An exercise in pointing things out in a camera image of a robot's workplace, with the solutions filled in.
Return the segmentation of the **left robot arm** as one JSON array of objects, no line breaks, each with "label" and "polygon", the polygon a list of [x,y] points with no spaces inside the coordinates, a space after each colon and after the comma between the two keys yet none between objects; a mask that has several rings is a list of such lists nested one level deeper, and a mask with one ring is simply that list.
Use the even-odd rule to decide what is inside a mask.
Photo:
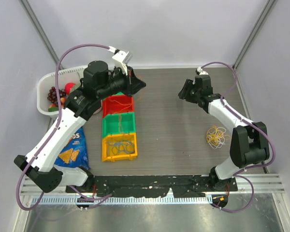
[{"label": "left robot arm", "polygon": [[100,108],[101,101],[119,92],[133,96],[146,86],[132,67],[109,70],[104,61],[93,61],[83,70],[80,87],[72,91],[60,114],[42,140],[25,156],[18,155],[14,163],[44,193],[58,186],[76,186],[90,192],[94,176],[82,167],[68,168],[55,165],[55,160],[91,116]]}]

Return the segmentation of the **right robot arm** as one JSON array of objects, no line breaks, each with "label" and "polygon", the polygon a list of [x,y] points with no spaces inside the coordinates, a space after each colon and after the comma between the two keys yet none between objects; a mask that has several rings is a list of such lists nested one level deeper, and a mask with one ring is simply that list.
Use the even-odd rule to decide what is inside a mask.
[{"label": "right robot arm", "polygon": [[221,190],[240,170],[269,159],[266,125],[242,116],[220,94],[214,93],[208,74],[196,75],[194,80],[187,79],[178,96],[187,102],[196,103],[232,134],[230,156],[210,170],[208,184],[212,190]]}]

